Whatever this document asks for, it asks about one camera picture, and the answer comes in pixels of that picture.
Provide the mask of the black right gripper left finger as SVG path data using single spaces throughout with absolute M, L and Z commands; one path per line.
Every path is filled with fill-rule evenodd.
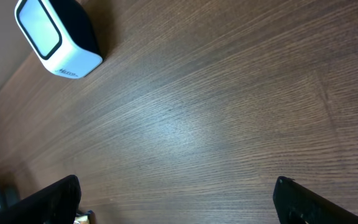
M 68 175 L 0 212 L 0 223 L 73 224 L 80 200 L 79 180 Z

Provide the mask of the yellow wet wipes pack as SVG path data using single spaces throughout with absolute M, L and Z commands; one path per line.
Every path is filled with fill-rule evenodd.
M 97 224 L 96 216 L 92 210 L 85 213 L 77 212 L 73 224 Z

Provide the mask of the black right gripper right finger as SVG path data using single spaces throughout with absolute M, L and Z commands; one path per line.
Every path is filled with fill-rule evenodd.
M 277 178 L 273 203 L 281 224 L 358 224 L 357 215 L 284 176 Z

